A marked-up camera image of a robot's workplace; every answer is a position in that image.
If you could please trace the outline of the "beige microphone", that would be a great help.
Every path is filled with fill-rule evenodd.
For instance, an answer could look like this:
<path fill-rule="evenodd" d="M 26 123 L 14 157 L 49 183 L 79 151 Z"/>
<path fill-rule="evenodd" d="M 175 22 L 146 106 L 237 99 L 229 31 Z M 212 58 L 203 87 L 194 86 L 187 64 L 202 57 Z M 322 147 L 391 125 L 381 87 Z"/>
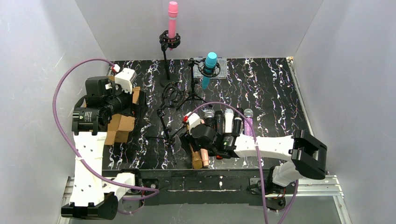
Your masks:
<path fill-rule="evenodd" d="M 209 167 L 209 154 L 208 151 L 204 148 L 200 149 L 200 155 L 201 155 L 201 159 L 202 159 L 202 164 L 204 168 L 208 168 Z"/>

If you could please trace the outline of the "black glitter silver-mesh microphone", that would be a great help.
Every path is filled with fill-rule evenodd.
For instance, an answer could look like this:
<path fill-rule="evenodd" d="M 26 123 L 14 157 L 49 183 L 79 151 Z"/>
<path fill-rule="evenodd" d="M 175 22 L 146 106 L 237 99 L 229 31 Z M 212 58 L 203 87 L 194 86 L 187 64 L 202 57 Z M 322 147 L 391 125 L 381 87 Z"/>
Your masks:
<path fill-rule="evenodd" d="M 215 126 L 214 114 L 215 114 L 215 112 L 212 109 L 205 110 L 205 113 L 204 113 L 205 124 L 211 128 L 214 128 L 214 126 Z"/>

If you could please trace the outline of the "brown cardboard box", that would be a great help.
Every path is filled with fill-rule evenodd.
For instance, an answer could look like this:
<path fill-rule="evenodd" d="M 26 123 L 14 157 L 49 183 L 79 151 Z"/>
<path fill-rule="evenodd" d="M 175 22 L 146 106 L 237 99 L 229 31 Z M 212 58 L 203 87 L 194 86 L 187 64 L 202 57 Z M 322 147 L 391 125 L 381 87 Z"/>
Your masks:
<path fill-rule="evenodd" d="M 112 116 L 111 122 L 107 125 L 105 145 L 113 146 L 115 143 L 127 142 L 129 134 L 134 130 L 135 127 L 140 90 L 140 87 L 133 88 L 133 99 L 130 115 L 115 114 Z"/>

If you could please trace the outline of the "gold microphone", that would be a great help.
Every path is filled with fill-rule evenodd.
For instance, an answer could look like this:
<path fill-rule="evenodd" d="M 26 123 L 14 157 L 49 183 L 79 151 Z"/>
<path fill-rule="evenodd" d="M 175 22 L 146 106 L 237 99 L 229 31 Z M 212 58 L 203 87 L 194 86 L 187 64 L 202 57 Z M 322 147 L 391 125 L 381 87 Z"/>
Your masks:
<path fill-rule="evenodd" d="M 193 169 L 201 169 L 203 167 L 203 162 L 198 151 L 194 150 L 194 147 L 189 145 L 191 150 L 191 165 Z"/>

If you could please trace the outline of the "black orange-tipped microphone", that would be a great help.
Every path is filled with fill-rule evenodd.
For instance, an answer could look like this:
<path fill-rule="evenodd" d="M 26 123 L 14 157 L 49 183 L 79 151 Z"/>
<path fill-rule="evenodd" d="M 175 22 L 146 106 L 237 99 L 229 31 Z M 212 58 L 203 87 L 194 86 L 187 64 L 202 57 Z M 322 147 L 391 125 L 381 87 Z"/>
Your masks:
<path fill-rule="evenodd" d="M 214 114 L 215 118 L 215 131 L 216 131 L 216 159 L 222 160 L 223 157 L 220 155 L 222 151 L 222 140 L 223 140 L 223 132 L 224 132 L 224 114 L 221 110 L 216 110 Z"/>

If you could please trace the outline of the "white microphone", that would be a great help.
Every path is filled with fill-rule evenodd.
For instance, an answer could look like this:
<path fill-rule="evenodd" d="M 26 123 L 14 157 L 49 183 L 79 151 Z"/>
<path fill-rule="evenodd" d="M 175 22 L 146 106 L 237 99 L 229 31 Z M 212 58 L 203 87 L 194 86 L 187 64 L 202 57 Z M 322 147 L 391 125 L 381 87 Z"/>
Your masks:
<path fill-rule="evenodd" d="M 224 133 L 231 133 L 233 129 L 234 113 L 232 109 L 226 109 L 224 112 Z"/>

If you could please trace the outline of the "black white-banded microphone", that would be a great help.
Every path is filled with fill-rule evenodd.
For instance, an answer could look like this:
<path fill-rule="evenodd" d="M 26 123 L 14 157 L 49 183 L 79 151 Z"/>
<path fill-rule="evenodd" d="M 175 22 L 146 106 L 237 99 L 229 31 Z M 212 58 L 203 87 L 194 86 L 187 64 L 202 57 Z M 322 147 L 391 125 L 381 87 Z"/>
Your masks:
<path fill-rule="evenodd" d="M 241 125 L 243 123 L 242 115 L 243 115 L 243 109 L 238 107 L 237 112 L 234 115 L 234 119 L 233 119 L 233 130 L 232 130 L 233 136 L 238 136 L 240 134 Z"/>

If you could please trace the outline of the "black tripod microphone stand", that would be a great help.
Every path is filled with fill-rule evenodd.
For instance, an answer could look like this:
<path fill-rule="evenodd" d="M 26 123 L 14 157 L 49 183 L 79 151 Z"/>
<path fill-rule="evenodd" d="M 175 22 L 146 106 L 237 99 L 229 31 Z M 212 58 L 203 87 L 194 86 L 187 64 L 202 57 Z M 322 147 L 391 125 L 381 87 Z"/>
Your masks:
<path fill-rule="evenodd" d="M 143 143 L 146 149 L 143 165 L 147 169 L 182 168 L 189 156 L 178 136 L 183 124 L 176 106 L 183 99 L 182 88 L 178 82 L 162 87 L 159 81 L 145 87 L 148 91 L 148 111 L 144 118 Z"/>
<path fill-rule="evenodd" d="M 186 97 L 181 103 L 179 103 L 179 104 L 177 105 L 177 107 L 176 107 L 176 110 L 177 110 L 177 111 L 180 110 L 180 108 L 183 106 L 183 104 L 186 103 L 187 101 L 202 101 L 202 102 L 204 102 L 204 103 L 207 103 L 206 100 L 204 100 L 202 97 L 200 97 L 200 96 L 196 93 L 196 85 L 198 84 L 198 80 L 195 79 L 195 78 L 193 77 L 193 73 L 194 73 L 193 68 L 194 68 L 195 65 L 198 65 L 198 64 L 199 64 L 199 62 L 196 61 L 194 58 L 190 58 L 190 59 L 189 59 L 189 64 L 188 64 L 188 66 L 189 66 L 190 69 L 191 69 L 191 88 L 190 88 L 190 90 L 188 91 L 187 97 Z M 218 64 L 218 63 L 216 64 L 216 67 L 215 67 L 215 69 L 214 69 L 214 73 L 213 73 L 211 76 L 205 74 L 205 72 L 204 72 L 204 66 L 203 66 L 203 68 L 199 67 L 198 69 L 199 69 L 200 73 L 201 73 L 203 76 L 206 76 L 206 77 L 211 78 L 211 77 L 217 76 L 217 74 L 215 73 L 216 68 L 219 68 L 219 64 Z"/>

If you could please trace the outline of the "purple glitter microphone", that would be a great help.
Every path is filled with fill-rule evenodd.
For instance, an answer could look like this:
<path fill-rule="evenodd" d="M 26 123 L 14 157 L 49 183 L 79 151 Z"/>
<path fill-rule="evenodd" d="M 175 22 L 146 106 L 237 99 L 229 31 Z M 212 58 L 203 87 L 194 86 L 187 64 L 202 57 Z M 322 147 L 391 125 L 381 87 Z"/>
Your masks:
<path fill-rule="evenodd" d="M 244 110 L 244 116 L 246 117 L 244 121 L 244 134 L 247 136 L 253 136 L 253 111 L 251 109 Z"/>

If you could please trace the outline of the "black round-base microphone stand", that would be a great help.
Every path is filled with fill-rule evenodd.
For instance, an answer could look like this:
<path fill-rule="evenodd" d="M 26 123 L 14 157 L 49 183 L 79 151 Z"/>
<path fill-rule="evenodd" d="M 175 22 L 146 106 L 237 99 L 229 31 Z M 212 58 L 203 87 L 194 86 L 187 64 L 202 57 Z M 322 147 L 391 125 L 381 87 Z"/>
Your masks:
<path fill-rule="evenodd" d="M 168 83 L 170 83 L 172 81 L 171 77 L 170 77 L 170 61 L 167 59 L 166 51 L 167 51 L 167 49 L 177 48 L 181 43 L 181 37 L 178 33 L 176 33 L 175 37 L 169 37 L 168 34 L 169 34 L 169 31 L 165 30 L 159 36 L 159 43 L 161 45 L 161 51 L 163 53 L 165 75 L 166 75 L 166 78 L 163 78 L 160 80 L 161 87 L 165 87 Z"/>

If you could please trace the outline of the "turquoise blue microphone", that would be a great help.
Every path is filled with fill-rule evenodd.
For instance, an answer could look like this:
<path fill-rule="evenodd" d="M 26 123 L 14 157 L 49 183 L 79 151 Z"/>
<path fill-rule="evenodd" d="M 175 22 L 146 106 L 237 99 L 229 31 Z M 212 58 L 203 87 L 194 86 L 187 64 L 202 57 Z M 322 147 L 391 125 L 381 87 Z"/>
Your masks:
<path fill-rule="evenodd" d="M 214 69 L 217 64 L 217 54 L 215 52 L 209 52 L 204 65 L 205 74 L 211 76 L 214 73 Z M 205 90 L 210 82 L 210 78 L 203 76 L 202 78 L 202 89 Z"/>

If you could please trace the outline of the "pink microphone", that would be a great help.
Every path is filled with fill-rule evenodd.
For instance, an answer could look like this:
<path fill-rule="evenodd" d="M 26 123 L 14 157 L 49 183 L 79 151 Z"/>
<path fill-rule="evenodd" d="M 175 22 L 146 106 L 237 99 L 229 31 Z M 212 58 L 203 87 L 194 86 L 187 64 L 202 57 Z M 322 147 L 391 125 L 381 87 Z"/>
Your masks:
<path fill-rule="evenodd" d="M 178 14 L 178 3 L 176 1 L 170 1 L 168 4 L 168 37 L 175 38 L 176 36 L 176 18 Z"/>

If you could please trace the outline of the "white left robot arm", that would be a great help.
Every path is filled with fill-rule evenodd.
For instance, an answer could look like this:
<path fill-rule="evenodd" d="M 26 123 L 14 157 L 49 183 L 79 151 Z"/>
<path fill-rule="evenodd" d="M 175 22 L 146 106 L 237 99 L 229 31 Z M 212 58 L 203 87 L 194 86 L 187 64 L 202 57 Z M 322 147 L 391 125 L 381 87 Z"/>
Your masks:
<path fill-rule="evenodd" d="M 74 106 L 72 126 L 76 156 L 74 186 L 70 201 L 61 208 L 61 216 L 85 220 L 112 220 L 119 200 L 127 188 L 102 185 L 105 127 L 114 115 L 132 115 L 132 78 L 90 77 L 85 82 L 87 94 Z"/>

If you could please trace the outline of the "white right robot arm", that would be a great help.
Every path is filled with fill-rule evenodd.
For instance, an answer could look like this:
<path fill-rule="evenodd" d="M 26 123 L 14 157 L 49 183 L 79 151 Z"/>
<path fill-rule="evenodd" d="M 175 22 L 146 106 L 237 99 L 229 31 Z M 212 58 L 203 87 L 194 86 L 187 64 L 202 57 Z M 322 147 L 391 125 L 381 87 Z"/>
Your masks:
<path fill-rule="evenodd" d="M 305 130 L 283 137 L 253 137 L 240 133 L 240 126 L 220 132 L 207 124 L 188 127 L 180 136 L 183 149 L 191 154 L 205 149 L 223 159 L 268 157 L 284 160 L 272 167 L 266 183 L 286 187 L 300 178 L 323 180 L 326 176 L 327 146 Z"/>

